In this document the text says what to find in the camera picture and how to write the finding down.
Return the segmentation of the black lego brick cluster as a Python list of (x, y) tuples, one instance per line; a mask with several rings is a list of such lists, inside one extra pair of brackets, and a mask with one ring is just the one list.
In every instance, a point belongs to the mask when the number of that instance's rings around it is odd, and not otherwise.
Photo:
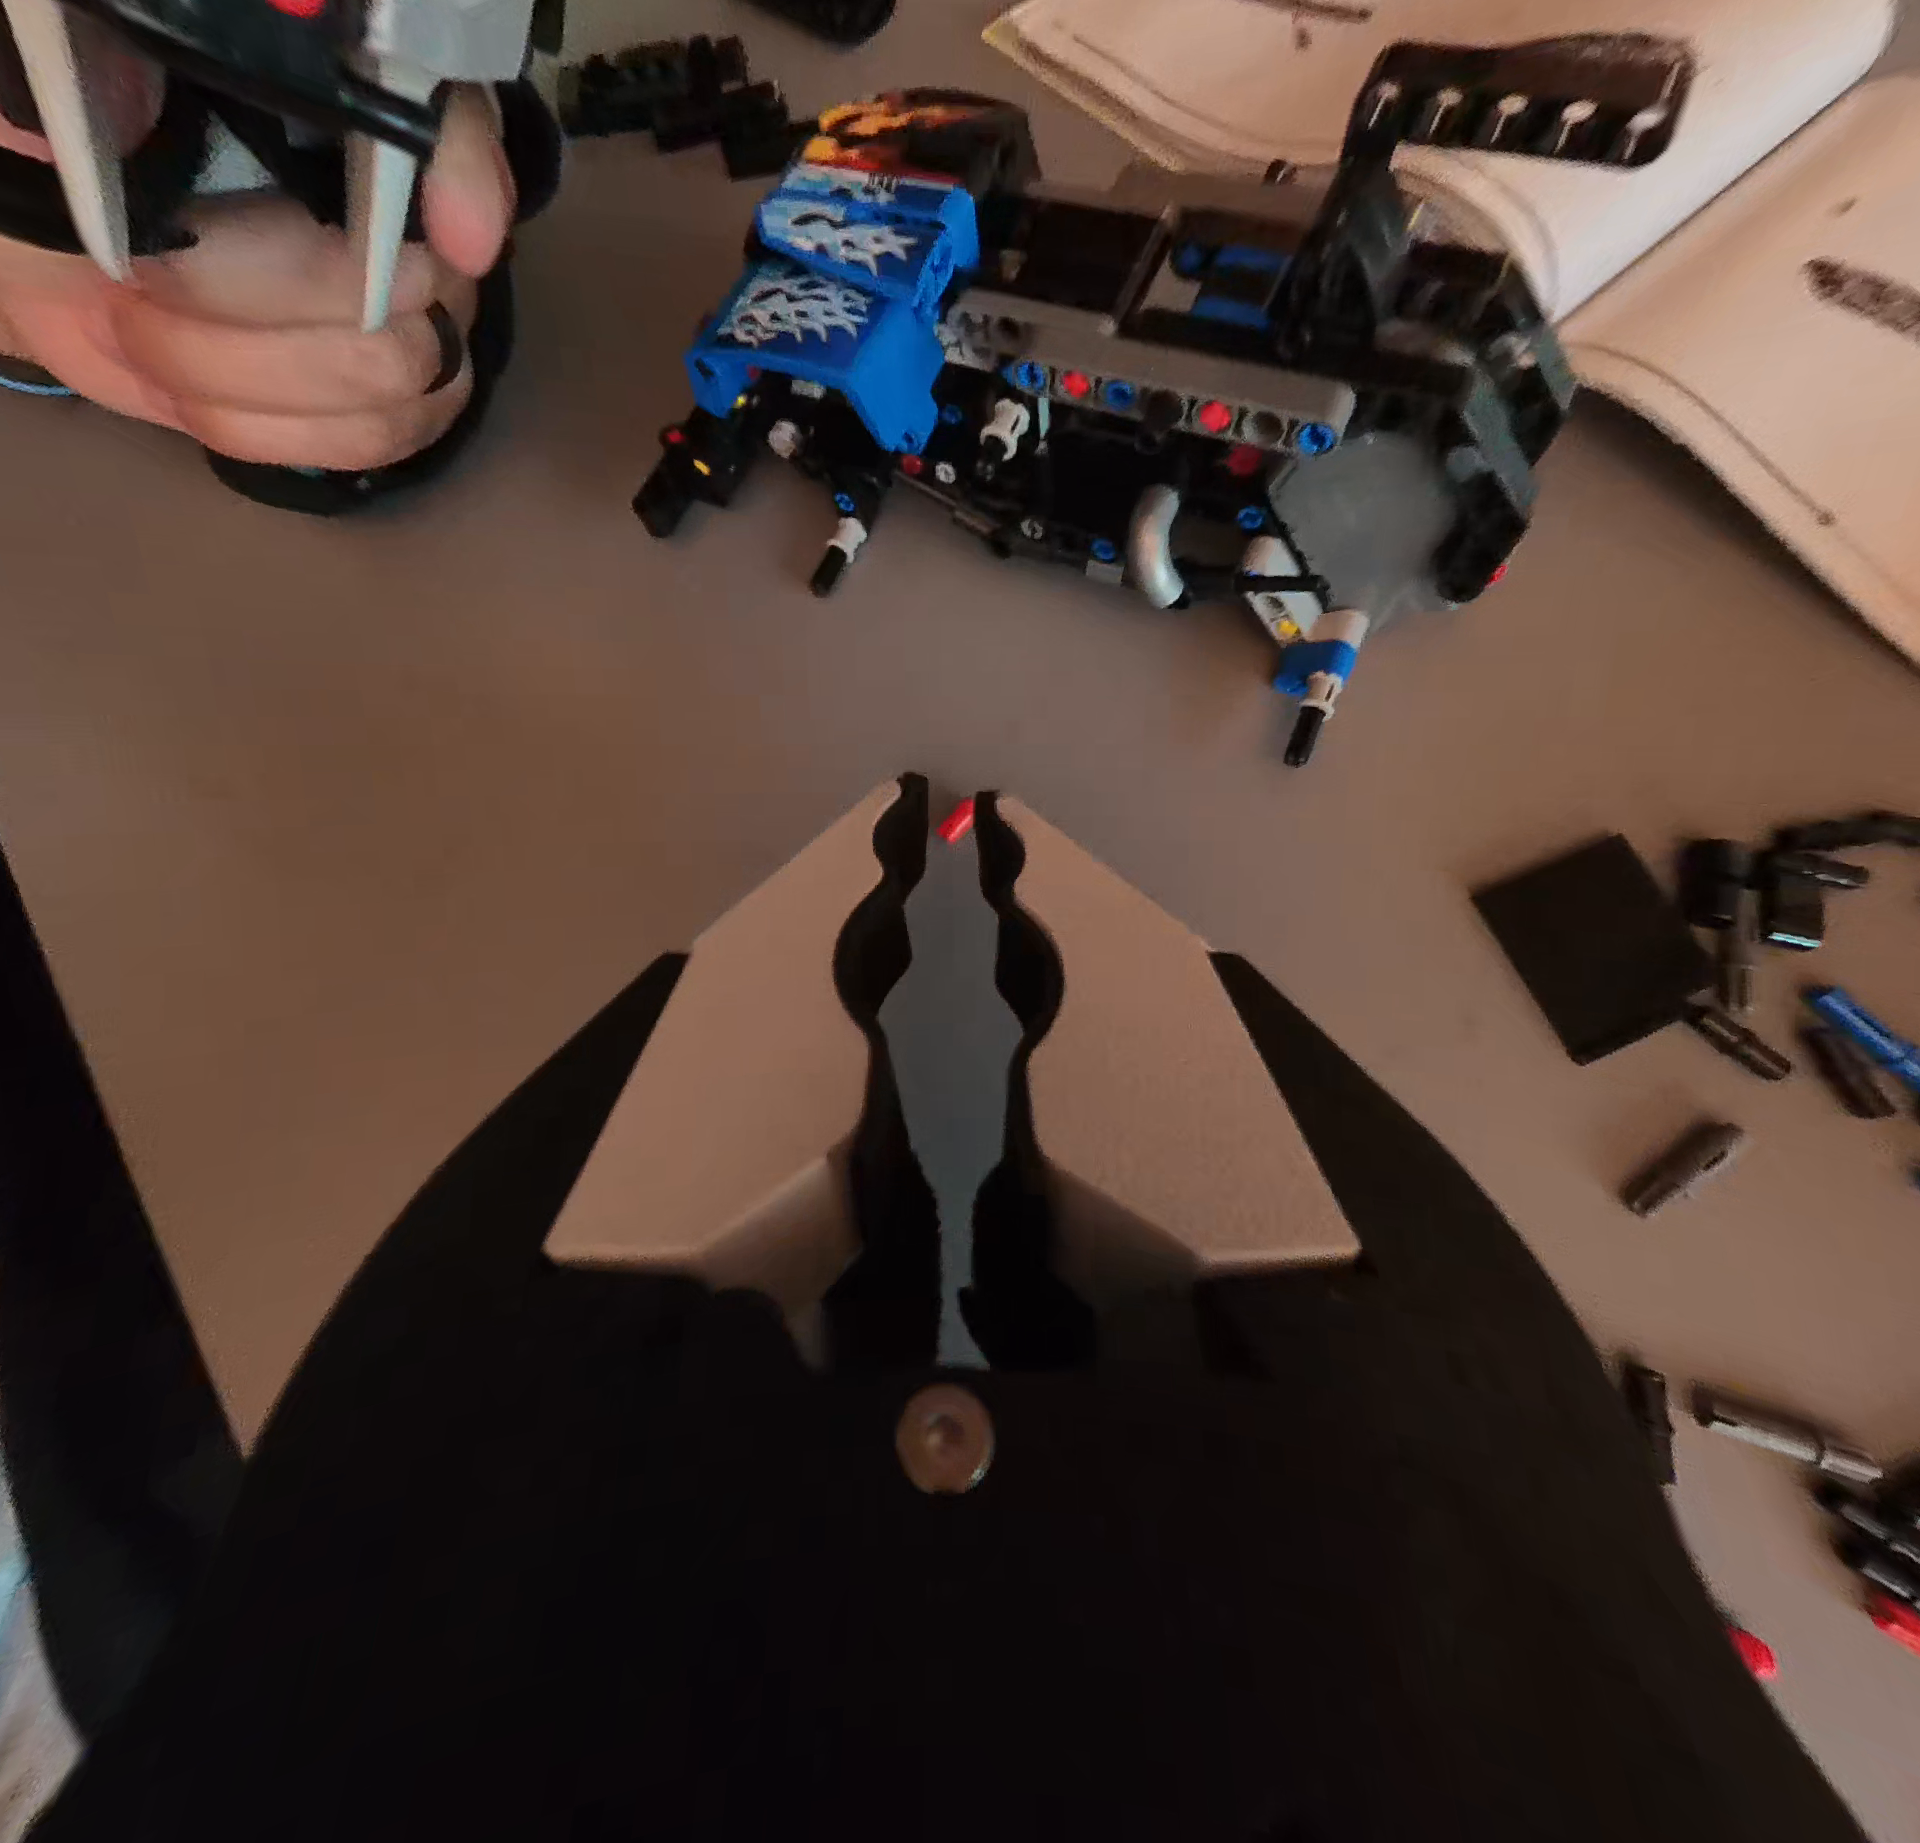
[(775, 174), (801, 143), (781, 87), (750, 74), (741, 37), (643, 40), (558, 74), (570, 137), (644, 133), (661, 152), (718, 146), (731, 179)]

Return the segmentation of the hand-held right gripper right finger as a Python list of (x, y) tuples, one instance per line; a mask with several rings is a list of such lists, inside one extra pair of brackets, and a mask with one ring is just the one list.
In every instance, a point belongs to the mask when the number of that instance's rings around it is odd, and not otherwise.
[(1144, 1304), (1350, 1270), (1360, 1234), (1212, 944), (1000, 792), (974, 797), (974, 870), (1018, 1029), (974, 1194), (988, 1363), (1084, 1366)]

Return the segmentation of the lego instruction booklet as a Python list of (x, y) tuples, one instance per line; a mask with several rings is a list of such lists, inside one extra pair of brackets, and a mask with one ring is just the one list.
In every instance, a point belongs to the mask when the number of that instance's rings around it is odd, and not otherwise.
[(980, 40), (1144, 154), (1332, 161), (1399, 40), (1646, 37), (1690, 99), (1606, 172), (1402, 150), (1504, 246), (1585, 390), (1704, 465), (1916, 656), (1916, 74), (1870, 82), (1900, 0), (1021, 0)]

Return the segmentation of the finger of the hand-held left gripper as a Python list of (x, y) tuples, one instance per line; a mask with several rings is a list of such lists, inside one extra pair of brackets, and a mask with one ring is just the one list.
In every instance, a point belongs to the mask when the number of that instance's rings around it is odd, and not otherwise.
[[(365, 0), (352, 74), (423, 108), (426, 150), (435, 150), (439, 87), (513, 77), (534, 49), (534, 18), (536, 0)], [(362, 330), (387, 326), (416, 174), (420, 152), (396, 137), (348, 133), (345, 211), (362, 268)]]
[(60, 0), (2, 0), (2, 10), (71, 226), (110, 280), (127, 280), (121, 146), (110, 108), (85, 77), (85, 54), (66, 10)]

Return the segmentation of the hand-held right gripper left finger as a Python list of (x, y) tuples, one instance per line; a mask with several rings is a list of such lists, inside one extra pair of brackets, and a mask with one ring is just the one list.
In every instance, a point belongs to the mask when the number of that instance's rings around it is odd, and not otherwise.
[(553, 1266), (754, 1291), (843, 1371), (924, 1363), (924, 1172), (881, 1029), (922, 870), (924, 776), (893, 776), (698, 934)]

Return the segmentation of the blue black lego truck model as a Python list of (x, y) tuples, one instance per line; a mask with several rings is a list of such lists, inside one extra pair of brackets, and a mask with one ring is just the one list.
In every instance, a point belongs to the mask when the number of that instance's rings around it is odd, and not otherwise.
[(1106, 193), (1043, 183), (993, 96), (831, 106), (685, 350), (637, 520), (667, 539), (772, 453), (831, 497), (813, 596), (908, 485), (1000, 557), (1236, 604), (1304, 768), (1373, 630), (1502, 577), (1577, 390), (1526, 272), (1437, 231), (1399, 150), (1638, 172), (1691, 77), (1684, 40), (1626, 30), (1402, 40), (1332, 169)]

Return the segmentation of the person's left hand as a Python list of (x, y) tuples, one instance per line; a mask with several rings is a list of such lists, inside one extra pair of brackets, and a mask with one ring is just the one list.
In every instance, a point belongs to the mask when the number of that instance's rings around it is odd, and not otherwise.
[(365, 330), (362, 250), (281, 193), (214, 195), (191, 242), (116, 280), (90, 254), (2, 240), (2, 355), (214, 459), (377, 471), (429, 449), (469, 403), (483, 278), (517, 215), (505, 116), (460, 83), (416, 183), (387, 321)]

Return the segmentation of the scattered small lego pieces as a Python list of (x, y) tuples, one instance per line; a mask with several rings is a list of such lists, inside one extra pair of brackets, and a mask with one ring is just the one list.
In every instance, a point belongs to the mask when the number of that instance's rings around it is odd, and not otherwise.
[[(1914, 851), (1916, 818), (1863, 809), (1778, 825), (1763, 844), (1701, 839), (1680, 847), (1678, 907), (1714, 944), (1714, 984), (1691, 995), (1684, 1024), (1763, 1086), (1786, 1081), (1794, 1059), (1750, 1024), (1757, 953), (1821, 952), (1825, 900), (1870, 883), (1856, 855), (1876, 847)], [(1893, 1094), (1916, 1094), (1916, 1040), (1889, 1029), (1850, 990), (1805, 990), (1794, 1046), (1850, 1119), (1893, 1119)], [(1810, 1470), (1817, 1506), (1832, 1523), (1832, 1549), (1856, 1582), (1868, 1620), (1879, 1636), (1916, 1651), (1916, 1468), (1885, 1470), (1838, 1434), (1712, 1383), (1691, 1388), (1690, 1415), (1712, 1434)]]

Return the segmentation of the black square lego plate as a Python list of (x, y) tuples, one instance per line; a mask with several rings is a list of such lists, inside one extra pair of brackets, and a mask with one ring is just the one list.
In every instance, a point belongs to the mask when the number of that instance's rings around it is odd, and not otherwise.
[(1471, 907), (1575, 1067), (1678, 1024), (1714, 964), (1619, 832), (1471, 892)]

